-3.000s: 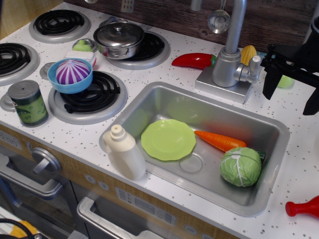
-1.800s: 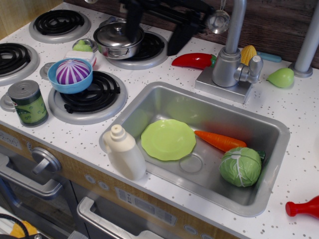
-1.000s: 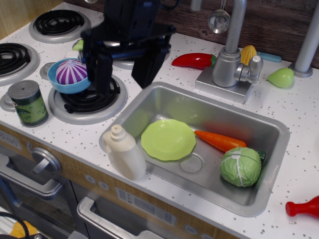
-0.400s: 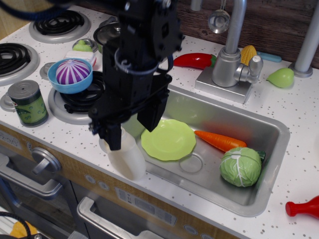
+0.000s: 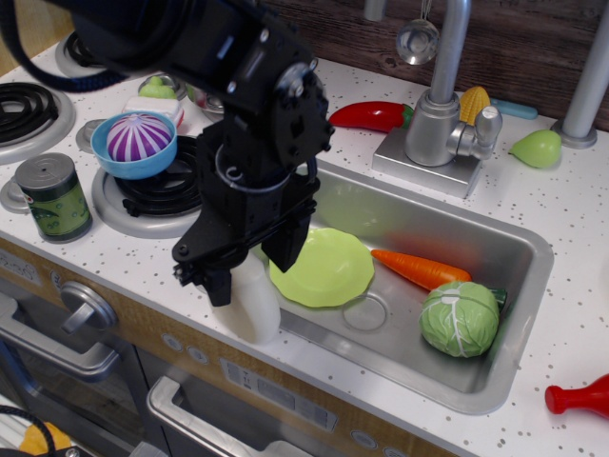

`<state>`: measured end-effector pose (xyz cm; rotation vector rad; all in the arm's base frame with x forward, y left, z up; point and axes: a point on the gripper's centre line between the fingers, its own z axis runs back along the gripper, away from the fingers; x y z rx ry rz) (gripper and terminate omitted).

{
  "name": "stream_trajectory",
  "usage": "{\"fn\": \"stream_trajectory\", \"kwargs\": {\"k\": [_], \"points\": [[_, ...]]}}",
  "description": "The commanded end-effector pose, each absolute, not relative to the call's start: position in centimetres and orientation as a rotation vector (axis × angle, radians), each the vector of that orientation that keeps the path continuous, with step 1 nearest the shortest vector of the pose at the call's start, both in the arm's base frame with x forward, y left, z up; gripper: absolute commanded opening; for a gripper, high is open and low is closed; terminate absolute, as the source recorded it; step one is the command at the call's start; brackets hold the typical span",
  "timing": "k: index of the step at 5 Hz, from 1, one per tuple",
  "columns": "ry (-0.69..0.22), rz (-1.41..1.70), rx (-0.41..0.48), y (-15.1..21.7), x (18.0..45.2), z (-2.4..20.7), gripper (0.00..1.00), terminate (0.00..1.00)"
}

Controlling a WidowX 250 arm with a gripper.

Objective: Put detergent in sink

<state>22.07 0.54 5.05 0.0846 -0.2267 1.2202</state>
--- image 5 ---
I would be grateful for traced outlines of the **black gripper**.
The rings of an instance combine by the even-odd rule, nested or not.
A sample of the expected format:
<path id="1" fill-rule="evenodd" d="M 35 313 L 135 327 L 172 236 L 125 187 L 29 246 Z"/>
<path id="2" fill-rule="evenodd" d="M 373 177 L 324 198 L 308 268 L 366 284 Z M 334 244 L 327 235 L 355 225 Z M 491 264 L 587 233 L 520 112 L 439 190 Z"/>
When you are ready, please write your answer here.
<path id="1" fill-rule="evenodd" d="M 174 274 L 223 307 L 231 303 L 231 271 L 252 248 L 262 247 L 281 272 L 296 263 L 320 187 L 322 124 L 220 121 L 196 146 L 201 213 L 173 248 Z"/>

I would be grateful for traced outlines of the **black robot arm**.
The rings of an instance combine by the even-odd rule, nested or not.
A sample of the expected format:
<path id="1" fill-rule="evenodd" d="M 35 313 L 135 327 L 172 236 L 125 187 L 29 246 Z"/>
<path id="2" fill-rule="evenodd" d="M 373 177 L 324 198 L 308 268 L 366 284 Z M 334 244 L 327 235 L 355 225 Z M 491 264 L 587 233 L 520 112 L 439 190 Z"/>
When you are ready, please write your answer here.
<path id="1" fill-rule="evenodd" d="M 161 71 L 217 97 L 221 121 L 197 139 L 198 219 L 174 247 L 182 284 L 231 300 L 231 271 L 261 247 L 290 269 L 305 242 L 319 189 L 316 157 L 333 127 L 316 61 L 295 28 L 256 1 L 66 1 L 75 30 L 103 65 L 67 78 L 36 67 L 20 42 L 15 5 L 1 5 L 1 34 L 38 81 L 91 92 Z"/>

